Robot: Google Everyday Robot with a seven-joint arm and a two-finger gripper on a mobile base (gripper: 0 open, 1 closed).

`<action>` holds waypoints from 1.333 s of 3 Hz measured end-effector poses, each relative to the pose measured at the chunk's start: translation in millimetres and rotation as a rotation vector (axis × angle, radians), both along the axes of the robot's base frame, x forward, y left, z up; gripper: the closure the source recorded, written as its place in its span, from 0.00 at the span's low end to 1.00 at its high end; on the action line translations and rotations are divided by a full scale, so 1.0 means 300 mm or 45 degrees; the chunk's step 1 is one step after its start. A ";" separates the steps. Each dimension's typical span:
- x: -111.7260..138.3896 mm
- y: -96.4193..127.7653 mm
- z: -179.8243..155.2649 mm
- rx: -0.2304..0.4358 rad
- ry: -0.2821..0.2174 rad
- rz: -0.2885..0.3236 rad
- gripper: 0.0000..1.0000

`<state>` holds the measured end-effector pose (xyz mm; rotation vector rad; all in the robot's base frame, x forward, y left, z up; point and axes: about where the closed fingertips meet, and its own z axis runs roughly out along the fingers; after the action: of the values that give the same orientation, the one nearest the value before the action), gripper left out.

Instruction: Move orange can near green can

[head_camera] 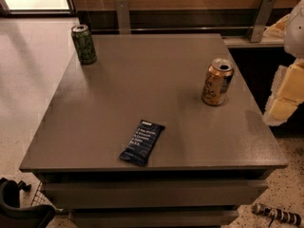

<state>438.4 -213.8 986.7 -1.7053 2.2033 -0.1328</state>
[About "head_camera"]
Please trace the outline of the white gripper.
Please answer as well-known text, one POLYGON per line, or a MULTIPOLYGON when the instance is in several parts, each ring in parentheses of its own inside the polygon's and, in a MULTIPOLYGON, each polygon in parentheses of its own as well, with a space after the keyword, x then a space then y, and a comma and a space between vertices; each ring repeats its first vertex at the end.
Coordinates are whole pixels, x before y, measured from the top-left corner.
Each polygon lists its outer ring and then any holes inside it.
MULTIPOLYGON (((267 38, 283 38, 284 49, 295 58, 304 57, 304 0, 287 14, 267 27, 267 38)), ((289 66, 279 66, 265 105, 263 122, 279 126, 288 121, 298 106, 304 102, 304 60, 296 59, 289 66)))

